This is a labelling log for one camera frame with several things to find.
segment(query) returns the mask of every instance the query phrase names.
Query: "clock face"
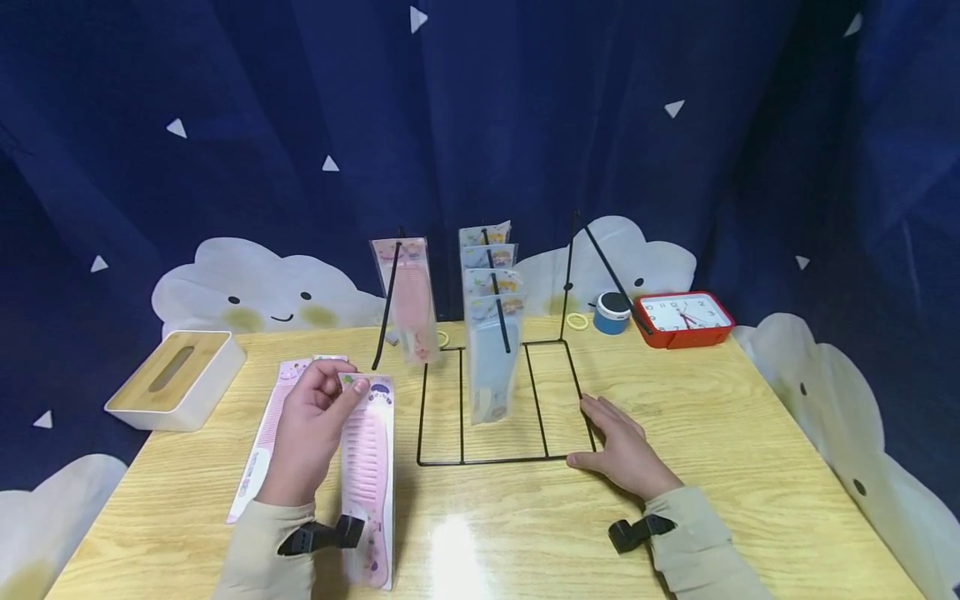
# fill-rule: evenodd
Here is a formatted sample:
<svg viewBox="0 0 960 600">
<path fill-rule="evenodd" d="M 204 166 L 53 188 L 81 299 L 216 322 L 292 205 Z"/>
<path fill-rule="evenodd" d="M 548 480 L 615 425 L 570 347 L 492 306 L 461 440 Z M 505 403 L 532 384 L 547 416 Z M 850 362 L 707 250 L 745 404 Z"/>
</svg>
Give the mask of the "clock face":
<svg viewBox="0 0 960 600">
<path fill-rule="evenodd" d="M 643 310 L 660 331 L 729 327 L 727 314 L 707 294 L 644 298 Z"/>
</svg>

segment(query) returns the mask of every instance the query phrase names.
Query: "wooden lid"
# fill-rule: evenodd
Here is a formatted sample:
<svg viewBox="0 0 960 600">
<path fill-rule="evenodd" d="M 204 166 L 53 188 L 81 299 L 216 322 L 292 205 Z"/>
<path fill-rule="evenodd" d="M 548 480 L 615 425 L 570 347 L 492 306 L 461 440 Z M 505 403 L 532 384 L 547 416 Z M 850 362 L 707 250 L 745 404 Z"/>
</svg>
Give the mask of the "wooden lid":
<svg viewBox="0 0 960 600">
<path fill-rule="evenodd" d="M 169 413 L 229 337 L 225 331 L 171 333 L 110 399 L 107 410 Z"/>
</svg>

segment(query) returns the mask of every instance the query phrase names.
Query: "blue container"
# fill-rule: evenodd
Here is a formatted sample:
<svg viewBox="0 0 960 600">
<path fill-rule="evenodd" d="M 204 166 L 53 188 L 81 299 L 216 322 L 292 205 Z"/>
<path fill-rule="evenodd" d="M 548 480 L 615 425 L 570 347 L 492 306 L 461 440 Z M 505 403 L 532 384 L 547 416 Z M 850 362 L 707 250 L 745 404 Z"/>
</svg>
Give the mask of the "blue container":
<svg viewBox="0 0 960 600">
<path fill-rule="evenodd" d="M 593 311 L 593 326 L 607 335 L 623 333 L 630 324 L 630 304 L 619 292 L 604 292 Z"/>
</svg>

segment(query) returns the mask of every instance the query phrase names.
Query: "wood grain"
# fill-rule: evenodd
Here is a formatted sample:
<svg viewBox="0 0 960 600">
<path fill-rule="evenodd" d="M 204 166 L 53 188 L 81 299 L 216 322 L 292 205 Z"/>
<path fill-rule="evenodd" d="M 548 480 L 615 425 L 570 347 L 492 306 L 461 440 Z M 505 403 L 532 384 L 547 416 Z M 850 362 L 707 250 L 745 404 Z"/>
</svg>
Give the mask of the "wood grain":
<svg viewBox="0 0 960 600">
<path fill-rule="evenodd" d="M 174 410 L 229 337 L 224 331 L 171 333 L 107 402 L 107 408 L 164 413 Z M 168 370 L 185 348 L 192 348 L 186 360 L 175 371 Z"/>
<path fill-rule="evenodd" d="M 528 320 L 525 339 L 555 337 L 557 326 Z M 442 328 L 452 346 L 462 344 L 461 325 Z M 151 436 L 49 598 L 209 597 L 230 535 L 224 520 L 277 363 L 343 353 L 368 369 L 376 333 L 238 336 L 248 360 L 210 420 L 196 433 Z M 608 337 L 592 328 L 566 338 L 583 390 L 623 406 L 680 476 L 705 490 L 777 598 L 922 597 L 735 342 L 653 350 L 632 329 Z M 535 348 L 550 451 L 588 448 L 562 347 Z M 428 370 L 424 459 L 459 457 L 458 369 L 456 352 L 444 352 Z M 385 350 L 380 370 L 397 386 L 392 597 L 667 597 L 647 552 L 618 557 L 607 539 L 612 522 L 639 515 L 627 498 L 563 462 L 418 467 L 422 370 L 403 365 L 395 348 Z M 539 431 L 526 431 L 530 392 L 517 391 L 502 428 L 470 427 L 465 407 L 468 458 L 542 452 Z M 339 509 L 339 464 L 330 472 L 317 494 L 318 518 L 327 522 Z M 317 565 L 318 598 L 383 597 L 345 588 L 336 552 L 319 553 Z"/>
</svg>

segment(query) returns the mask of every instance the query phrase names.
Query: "beige sleeve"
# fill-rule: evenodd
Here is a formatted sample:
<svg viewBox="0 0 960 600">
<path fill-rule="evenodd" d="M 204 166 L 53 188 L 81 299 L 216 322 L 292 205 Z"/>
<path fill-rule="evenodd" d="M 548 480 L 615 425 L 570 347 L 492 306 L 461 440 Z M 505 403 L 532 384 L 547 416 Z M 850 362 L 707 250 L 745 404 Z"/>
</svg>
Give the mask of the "beige sleeve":
<svg viewBox="0 0 960 600">
<path fill-rule="evenodd" d="M 213 600 L 308 600 L 313 555 L 279 556 L 276 550 L 303 523 L 313 504 L 271 506 L 253 501 L 233 526 Z"/>
<path fill-rule="evenodd" d="M 680 488 L 647 503 L 644 515 L 677 523 L 653 536 L 654 568 L 677 600 L 772 600 L 754 570 L 733 547 L 730 530 L 698 488 Z"/>
</svg>

